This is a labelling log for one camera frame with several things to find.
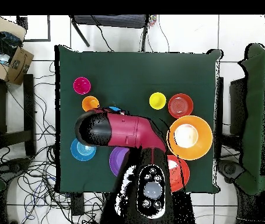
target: red bowl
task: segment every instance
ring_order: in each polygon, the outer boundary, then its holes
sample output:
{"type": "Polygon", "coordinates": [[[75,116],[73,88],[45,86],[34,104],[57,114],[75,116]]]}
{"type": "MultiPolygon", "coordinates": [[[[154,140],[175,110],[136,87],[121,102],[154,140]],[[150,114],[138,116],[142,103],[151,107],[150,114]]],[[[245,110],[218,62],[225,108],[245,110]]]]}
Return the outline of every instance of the red bowl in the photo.
{"type": "Polygon", "coordinates": [[[175,155],[167,155],[168,157],[168,166],[170,172],[170,187],[171,192],[179,191],[183,188],[183,185],[186,185],[190,178],[190,169],[187,163],[183,159],[177,158],[175,155]],[[170,161],[176,164],[175,167],[170,167],[170,161]]]}
{"type": "Polygon", "coordinates": [[[174,118],[190,115],[193,108],[194,104],[191,97],[184,93],[178,93],[172,96],[168,102],[168,110],[174,118]]]}

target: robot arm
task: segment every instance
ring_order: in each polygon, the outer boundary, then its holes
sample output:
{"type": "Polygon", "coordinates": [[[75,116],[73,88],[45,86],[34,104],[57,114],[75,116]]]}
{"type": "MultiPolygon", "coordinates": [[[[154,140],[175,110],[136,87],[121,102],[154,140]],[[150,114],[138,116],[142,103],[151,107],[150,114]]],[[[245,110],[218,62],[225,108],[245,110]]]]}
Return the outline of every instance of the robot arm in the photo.
{"type": "Polygon", "coordinates": [[[97,108],[78,118],[75,134],[84,145],[130,148],[101,224],[174,224],[166,144],[151,120],[97,108]]]}

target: floor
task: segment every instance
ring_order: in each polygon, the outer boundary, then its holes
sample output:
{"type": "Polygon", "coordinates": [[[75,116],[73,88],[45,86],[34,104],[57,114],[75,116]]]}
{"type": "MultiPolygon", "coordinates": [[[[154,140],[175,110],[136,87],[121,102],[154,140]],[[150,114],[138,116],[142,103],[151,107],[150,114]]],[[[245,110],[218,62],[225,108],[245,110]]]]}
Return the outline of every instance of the floor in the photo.
{"type": "MultiPolygon", "coordinates": [[[[15,21],[15,16],[4,17],[15,21]]],[[[47,16],[28,16],[28,23],[29,30],[25,37],[26,42],[24,42],[23,48],[34,54],[34,60],[28,73],[34,75],[35,85],[41,82],[55,82],[54,76],[42,77],[53,74],[50,71],[54,71],[52,64],[54,61],[54,45],[62,44],[79,52],[109,50],[96,26],[81,25],[80,30],[90,43],[90,47],[87,48],[72,27],[68,16],[50,16],[49,24],[47,23],[47,16]]],[[[230,81],[242,78],[245,75],[237,62],[243,59],[246,46],[250,43],[262,43],[265,46],[265,17],[259,15],[161,15],[160,25],[168,38],[170,51],[206,53],[210,49],[218,48],[224,52],[220,63],[219,74],[224,77],[223,130],[225,133],[229,133],[229,84],[230,81]]],[[[164,53],[168,51],[168,45],[161,32],[161,28],[159,23],[156,22],[153,27],[150,27],[148,37],[152,49],[155,52],[164,53]]],[[[140,49],[141,29],[102,27],[102,30],[109,46],[114,51],[137,52],[140,49]]],[[[146,41],[146,50],[151,51],[148,39],[146,41]]],[[[23,87],[9,84],[9,88],[20,105],[23,105],[23,87]]],[[[38,85],[35,87],[35,93],[46,102],[46,120],[55,126],[54,86],[46,84],[38,85]]],[[[23,110],[10,94],[8,94],[7,101],[8,132],[23,130],[23,110]]],[[[40,99],[37,98],[36,102],[44,108],[44,103],[40,99]]],[[[36,105],[36,111],[37,122],[42,124],[43,114],[38,105],[36,105]]],[[[42,130],[38,126],[36,126],[36,132],[36,139],[39,139],[42,130]]],[[[48,145],[54,144],[55,137],[53,135],[47,135],[46,140],[48,145]]],[[[40,139],[37,141],[37,150],[45,145],[44,138],[40,139]]],[[[6,151],[7,149],[1,150],[1,156],[6,151]]],[[[226,155],[229,153],[223,149],[222,154],[226,155]]],[[[21,156],[25,156],[23,144],[11,146],[11,152],[5,157],[12,159],[21,156]]],[[[43,161],[45,158],[46,153],[41,152],[36,160],[43,161]]],[[[31,177],[27,179],[31,183],[37,181],[37,179],[31,177]]],[[[14,179],[11,182],[7,201],[10,220],[15,219],[18,222],[22,222],[26,216],[24,204],[26,205],[30,202],[28,193],[37,187],[37,184],[35,184],[30,189],[26,182],[26,178],[23,177],[19,180],[14,179]]],[[[197,224],[235,223],[237,212],[235,188],[232,184],[224,182],[224,178],[218,173],[216,182],[221,188],[218,194],[191,194],[197,224]]],[[[85,197],[88,200],[93,197],[93,194],[85,194],[85,197]]],[[[51,209],[48,212],[48,209],[49,207],[44,204],[38,205],[33,212],[33,215],[37,217],[32,220],[28,219],[25,224],[40,224],[40,219],[46,213],[48,213],[48,217],[42,224],[70,224],[63,216],[63,213],[71,215],[71,212],[62,212],[59,208],[51,209]]],[[[99,219],[99,216],[100,213],[96,215],[96,220],[99,219]]],[[[73,216],[73,221],[81,222],[84,217],[79,219],[78,216],[73,216]]]]}

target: blue object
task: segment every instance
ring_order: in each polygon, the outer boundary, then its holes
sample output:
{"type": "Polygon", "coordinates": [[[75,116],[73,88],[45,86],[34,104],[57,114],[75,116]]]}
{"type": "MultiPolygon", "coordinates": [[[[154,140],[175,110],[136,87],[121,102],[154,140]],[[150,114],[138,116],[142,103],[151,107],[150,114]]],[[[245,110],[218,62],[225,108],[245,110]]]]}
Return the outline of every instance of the blue object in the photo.
{"type": "Polygon", "coordinates": [[[81,162],[85,162],[94,157],[96,147],[81,144],[76,138],[71,144],[71,153],[73,157],[81,162]]]}
{"type": "Polygon", "coordinates": [[[112,110],[114,110],[114,111],[121,111],[121,109],[120,108],[118,108],[118,107],[110,107],[112,110]]]}

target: chair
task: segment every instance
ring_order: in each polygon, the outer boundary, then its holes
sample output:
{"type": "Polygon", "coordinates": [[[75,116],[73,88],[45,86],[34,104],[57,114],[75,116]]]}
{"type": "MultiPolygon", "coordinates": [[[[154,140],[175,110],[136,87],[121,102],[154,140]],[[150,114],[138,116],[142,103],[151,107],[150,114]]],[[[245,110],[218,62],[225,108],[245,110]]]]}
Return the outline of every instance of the chair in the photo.
{"type": "Polygon", "coordinates": [[[129,27],[134,29],[143,28],[142,32],[142,47],[141,51],[145,51],[145,40],[148,32],[148,20],[149,15],[70,15],[71,23],[79,36],[86,44],[90,46],[82,32],[80,31],[78,24],[84,25],[96,25],[99,26],[111,26],[111,27],[129,27]]]}

